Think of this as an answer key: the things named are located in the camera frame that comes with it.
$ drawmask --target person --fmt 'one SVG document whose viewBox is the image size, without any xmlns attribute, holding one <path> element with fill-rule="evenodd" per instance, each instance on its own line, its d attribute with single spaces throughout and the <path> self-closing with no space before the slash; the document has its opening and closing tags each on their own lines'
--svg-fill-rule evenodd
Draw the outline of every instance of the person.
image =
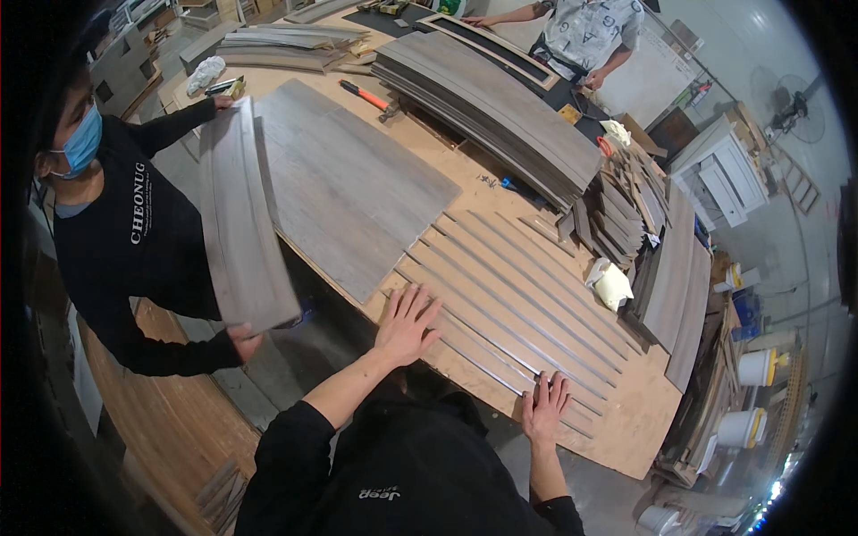
<svg viewBox="0 0 858 536">
<path fill-rule="evenodd" d="M 427 328 L 442 304 L 429 302 L 427 287 L 394 291 L 375 346 L 271 422 L 237 536 L 583 534 L 555 450 L 568 379 L 555 374 L 549 385 L 543 373 L 535 394 L 523 394 L 535 506 L 518 495 L 466 394 L 419 403 L 382 382 L 440 338 Z M 352 413 L 331 465 L 331 439 Z"/>
<path fill-rule="evenodd" d="M 180 315 L 220 320 L 200 214 L 150 159 L 232 101 L 205 99 L 142 125 L 102 117 L 86 48 L 78 45 L 60 73 L 65 85 L 44 111 L 33 162 L 34 178 L 56 195 L 53 238 L 66 292 L 136 373 L 192 376 L 240 366 L 262 342 L 249 337 L 252 327 L 231 326 L 205 342 L 162 342 L 143 335 L 129 303 L 149 298 Z"/>
<path fill-rule="evenodd" d="M 554 13 L 530 55 L 573 84 L 581 85 L 583 80 L 590 89 L 599 89 L 605 77 L 637 49 L 644 22 L 639 0 L 540 0 L 502 15 L 463 17 L 462 21 L 489 27 L 501 22 L 532 21 L 550 9 Z"/>
</svg>

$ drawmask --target hand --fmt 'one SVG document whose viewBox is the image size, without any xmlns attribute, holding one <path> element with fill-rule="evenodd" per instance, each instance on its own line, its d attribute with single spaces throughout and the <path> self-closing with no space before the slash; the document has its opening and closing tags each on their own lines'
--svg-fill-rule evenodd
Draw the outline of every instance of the hand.
<svg viewBox="0 0 858 536">
<path fill-rule="evenodd" d="M 584 85 L 595 91 L 605 83 L 605 76 L 607 76 L 607 72 L 602 69 L 590 71 L 590 74 L 587 75 L 587 80 L 584 81 Z"/>
<path fill-rule="evenodd" d="M 432 305 L 418 316 L 428 300 L 428 286 L 417 292 L 417 285 L 410 285 L 404 294 L 401 290 L 390 294 L 387 314 L 378 329 L 374 350 L 389 359 L 394 368 L 412 364 L 433 342 L 441 338 L 441 332 L 437 329 L 423 336 L 442 305 L 441 300 L 435 298 Z"/>
<path fill-rule="evenodd" d="M 544 371 L 540 374 L 535 398 L 533 393 L 524 391 L 522 428 L 532 446 L 554 448 L 554 433 L 571 400 L 569 380 L 559 372 L 554 373 L 551 388 L 548 387 L 548 374 Z"/>
<path fill-rule="evenodd" d="M 462 17 L 462 22 L 478 28 L 494 24 L 492 17 Z"/>
<path fill-rule="evenodd" d="M 253 333 L 251 325 L 247 323 L 227 328 L 227 334 L 235 345 L 235 350 L 239 353 L 242 363 L 247 363 L 253 357 L 259 345 L 263 343 L 263 334 L 250 337 L 251 333 Z"/>
<path fill-rule="evenodd" d="M 232 97 L 225 97 L 224 95 L 215 95 L 214 97 L 214 108 L 216 110 L 226 110 L 226 108 L 231 108 L 233 106 Z"/>
</svg>

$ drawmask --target gray floor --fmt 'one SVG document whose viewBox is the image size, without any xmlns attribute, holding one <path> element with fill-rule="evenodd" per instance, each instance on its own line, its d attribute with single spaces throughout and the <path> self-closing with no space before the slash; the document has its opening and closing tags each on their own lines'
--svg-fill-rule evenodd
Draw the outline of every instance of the gray floor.
<svg viewBox="0 0 858 536">
<path fill-rule="evenodd" d="M 182 70 L 178 53 L 201 33 L 181 27 L 160 44 L 159 66 L 168 81 Z M 137 110 L 142 122 L 162 115 L 153 92 Z M 159 152 L 153 163 L 196 206 L 199 205 L 198 144 L 193 133 Z M 215 374 L 235 404 L 260 429 L 280 410 L 290 407 L 326 377 L 354 361 L 372 343 L 372 334 L 360 318 L 348 314 L 336 297 L 317 292 L 319 310 L 308 322 L 289 330 L 272 330 L 256 356 L 243 370 Z M 189 318 L 180 319 L 192 340 L 206 340 L 221 326 Z M 489 428 L 487 440 L 510 470 L 517 489 L 528 496 L 529 444 L 519 425 L 480 403 Z M 635 519 L 650 504 L 650 481 L 637 481 L 559 449 L 566 485 L 575 498 L 589 536 L 632 536 Z"/>
</svg>

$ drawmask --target neck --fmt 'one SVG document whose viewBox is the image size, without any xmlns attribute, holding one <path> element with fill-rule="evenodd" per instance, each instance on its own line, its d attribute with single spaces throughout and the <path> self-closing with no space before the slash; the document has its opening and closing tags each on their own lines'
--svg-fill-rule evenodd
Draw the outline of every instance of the neck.
<svg viewBox="0 0 858 536">
<path fill-rule="evenodd" d="M 93 202 L 101 195 L 105 186 L 104 170 L 98 160 L 93 160 L 89 167 L 71 180 L 54 178 L 52 181 L 57 203 L 61 205 L 79 205 Z"/>
</svg>

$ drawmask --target plastic bag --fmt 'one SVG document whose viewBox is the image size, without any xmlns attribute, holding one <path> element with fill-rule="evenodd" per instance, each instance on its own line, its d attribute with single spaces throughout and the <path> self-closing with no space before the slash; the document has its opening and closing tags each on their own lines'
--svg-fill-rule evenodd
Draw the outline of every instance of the plastic bag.
<svg viewBox="0 0 858 536">
<path fill-rule="evenodd" d="M 629 278 L 605 257 L 596 260 L 584 286 L 594 291 L 613 312 L 617 312 L 627 299 L 634 298 Z"/>
<path fill-rule="evenodd" d="M 196 93 L 200 87 L 208 87 L 212 80 L 220 76 L 226 67 L 227 62 L 220 56 L 207 57 L 202 60 L 194 69 L 194 74 L 188 79 L 188 96 Z"/>
</svg>

